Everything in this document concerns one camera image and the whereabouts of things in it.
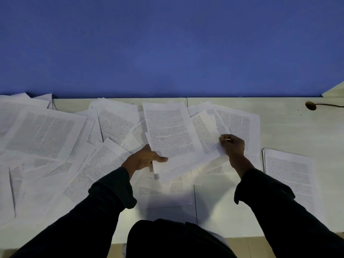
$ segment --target blue wall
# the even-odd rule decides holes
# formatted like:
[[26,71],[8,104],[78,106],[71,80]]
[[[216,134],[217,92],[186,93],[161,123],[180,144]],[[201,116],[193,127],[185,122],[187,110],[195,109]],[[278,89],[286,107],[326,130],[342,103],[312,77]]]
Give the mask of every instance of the blue wall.
[[0,94],[319,96],[344,0],[0,0]]

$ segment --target white table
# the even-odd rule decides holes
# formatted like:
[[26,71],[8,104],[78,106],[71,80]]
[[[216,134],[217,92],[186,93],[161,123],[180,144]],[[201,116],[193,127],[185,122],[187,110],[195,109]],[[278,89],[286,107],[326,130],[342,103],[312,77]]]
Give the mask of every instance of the white table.
[[[78,112],[88,109],[89,104],[94,99],[56,99],[56,108],[65,112]],[[133,103],[142,109],[143,102],[167,103],[172,102],[185,102],[186,98],[172,98],[172,99],[116,99],[126,103]],[[196,223],[196,208],[195,203],[187,206],[175,206],[166,208],[151,208],[139,210],[137,208],[125,209],[121,212],[116,231],[113,236],[112,243],[126,243],[127,236],[131,227],[141,219],[156,220],[158,218],[165,218],[180,222]],[[42,231],[49,224],[42,223],[38,226],[27,226],[21,228],[3,228],[0,229],[0,249],[19,248],[26,242],[31,240],[35,235]]]
[[[305,107],[306,101],[344,105],[344,98],[188,98],[260,115],[260,146],[309,156],[314,161],[326,225],[344,231],[344,109]],[[237,175],[212,176],[195,186],[198,225],[223,237],[262,236],[251,209],[233,201]]]

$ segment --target person's left hand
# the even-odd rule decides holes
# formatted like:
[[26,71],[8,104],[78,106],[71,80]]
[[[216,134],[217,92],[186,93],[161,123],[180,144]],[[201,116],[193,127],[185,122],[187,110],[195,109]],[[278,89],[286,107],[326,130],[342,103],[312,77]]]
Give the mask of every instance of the person's left hand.
[[129,178],[131,178],[136,170],[150,166],[153,160],[166,162],[168,158],[159,156],[155,151],[152,151],[150,146],[147,144],[141,150],[128,157],[122,164],[122,167],[127,170]]

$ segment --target person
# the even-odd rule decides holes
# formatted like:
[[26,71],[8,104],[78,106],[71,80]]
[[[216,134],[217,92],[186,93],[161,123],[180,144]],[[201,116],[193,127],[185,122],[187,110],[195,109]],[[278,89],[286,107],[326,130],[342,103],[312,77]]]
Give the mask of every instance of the person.
[[[252,209],[277,258],[344,257],[344,240],[298,204],[290,187],[255,169],[243,154],[242,139],[234,135],[219,139],[241,178],[234,201]],[[148,145],[128,157],[120,168],[95,182],[74,209],[12,257],[107,257],[119,214],[136,204],[129,180],[153,160],[167,158]],[[230,247],[199,226],[164,219],[138,221],[128,234],[126,248],[127,258],[235,257]]]

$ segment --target black shirt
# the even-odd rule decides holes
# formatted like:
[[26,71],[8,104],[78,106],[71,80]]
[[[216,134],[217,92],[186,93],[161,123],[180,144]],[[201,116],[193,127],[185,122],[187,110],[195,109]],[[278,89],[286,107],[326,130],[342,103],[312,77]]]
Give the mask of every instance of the black shirt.
[[[95,182],[89,195],[12,257],[107,257],[118,216],[133,208],[129,175],[118,168]],[[248,170],[234,201],[255,214],[277,258],[344,257],[344,240],[295,200],[290,187],[257,169]],[[127,258],[235,257],[225,244],[192,223],[138,221],[127,239]]]

